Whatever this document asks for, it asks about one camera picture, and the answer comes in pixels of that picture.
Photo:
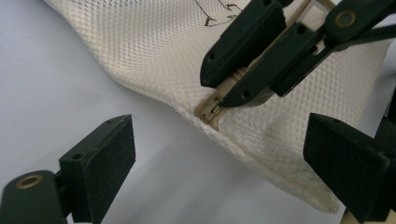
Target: screw hole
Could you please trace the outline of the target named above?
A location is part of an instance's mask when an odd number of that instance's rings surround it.
[[[268,6],[268,5],[271,4],[271,0],[264,0],[263,2],[264,2],[264,5],[265,5],[265,6]]]
[[[208,59],[209,59],[209,61],[215,60],[215,54],[214,53],[210,53]]]
[[[29,175],[24,179],[18,181],[17,188],[18,189],[29,189],[34,185],[37,185],[43,179],[42,175]]]
[[[79,160],[82,158],[82,154],[75,154],[72,156],[73,160]]]
[[[242,92],[242,98],[243,99],[248,99],[250,97],[250,92],[249,91],[243,91]]]
[[[303,35],[306,31],[306,27],[304,25],[299,25],[297,27],[297,35]]]
[[[335,25],[339,28],[348,28],[352,26],[355,21],[356,13],[351,10],[342,11],[335,17]]]

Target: white table surface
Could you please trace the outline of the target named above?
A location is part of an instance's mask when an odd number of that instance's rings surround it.
[[[392,46],[361,128],[375,133],[393,90]],[[134,115],[136,163],[103,223],[334,224],[274,188],[173,108],[113,81],[41,0],[0,1],[0,188],[58,159],[103,121]]]

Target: black plastic part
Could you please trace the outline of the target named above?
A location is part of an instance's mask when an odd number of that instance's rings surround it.
[[[58,188],[58,196],[61,203],[64,217],[67,217],[76,204],[75,194],[72,188],[69,188],[62,179],[61,171],[55,174],[56,186]]]
[[[375,141],[396,148],[396,128],[389,118],[382,118],[375,135]]]
[[[340,51],[350,46],[365,44],[396,37],[396,25],[389,25],[366,31],[361,35],[337,45],[333,51]]]
[[[393,125],[396,125],[396,90],[393,92],[392,100],[390,101],[388,119]]]
[[[395,3],[395,0],[343,0],[326,18],[326,35],[336,42],[348,41],[385,19]],[[342,23],[342,15],[348,18],[349,25]]]
[[[318,35],[303,24],[293,24],[227,93],[220,106],[236,107],[264,103],[271,96],[266,90],[270,90],[278,81],[284,79],[293,66],[315,46],[318,39]]]
[[[286,96],[300,84],[309,73],[319,66],[320,63],[333,52],[334,48],[335,46],[328,45],[321,53],[315,54],[316,45],[315,42],[311,42],[308,49],[311,49],[312,52],[306,51],[305,55],[300,58],[300,61],[294,64],[292,69],[271,87],[271,90],[280,97]]]
[[[3,191],[0,223],[66,223],[53,173],[36,171],[9,182]]]
[[[294,0],[277,0],[277,1],[282,5],[282,7],[286,7],[290,5]]]
[[[60,158],[75,222],[101,223],[135,160],[131,116],[110,119]]]
[[[252,0],[204,57],[201,85],[216,88],[233,70],[247,67],[285,28],[278,1]]]
[[[311,114],[304,158],[359,222],[384,221],[394,209],[396,148],[338,119]]]

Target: mesh bag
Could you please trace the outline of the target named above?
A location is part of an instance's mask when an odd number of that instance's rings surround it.
[[[287,97],[229,110],[217,132],[193,115],[214,91],[200,86],[200,66],[248,0],[46,1],[120,84],[171,105],[279,189],[318,210],[337,210],[337,199],[303,158],[308,116],[324,114],[356,127],[389,42],[334,53]],[[285,8],[287,20],[301,3]]]

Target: robotic claw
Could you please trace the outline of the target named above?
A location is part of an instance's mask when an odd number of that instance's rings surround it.
[[[202,122],[217,129],[227,109],[286,96],[333,52],[396,36],[396,24],[374,28],[395,0],[305,0],[285,23],[291,2],[252,0],[206,54],[201,85],[216,92],[195,108]],[[395,98],[375,139],[326,116],[308,122],[305,160],[359,222],[396,211]]]
[[[343,0],[337,6],[304,0],[285,22],[282,8],[291,2],[252,0],[206,54],[201,85],[216,92],[195,110],[204,123],[217,129],[227,108],[260,105],[274,93],[285,96],[334,51],[396,36],[395,24],[374,28],[396,13],[396,0]],[[320,20],[312,21],[314,14]],[[359,222],[382,221],[390,209],[396,211],[395,123],[396,97],[375,139],[340,120],[311,114],[305,160]],[[37,171],[11,181],[0,223],[65,223],[70,213],[76,222],[101,223],[134,164],[131,118],[108,120],[60,164],[56,175]],[[46,201],[34,203],[42,195]],[[20,209],[28,215],[19,216]]]

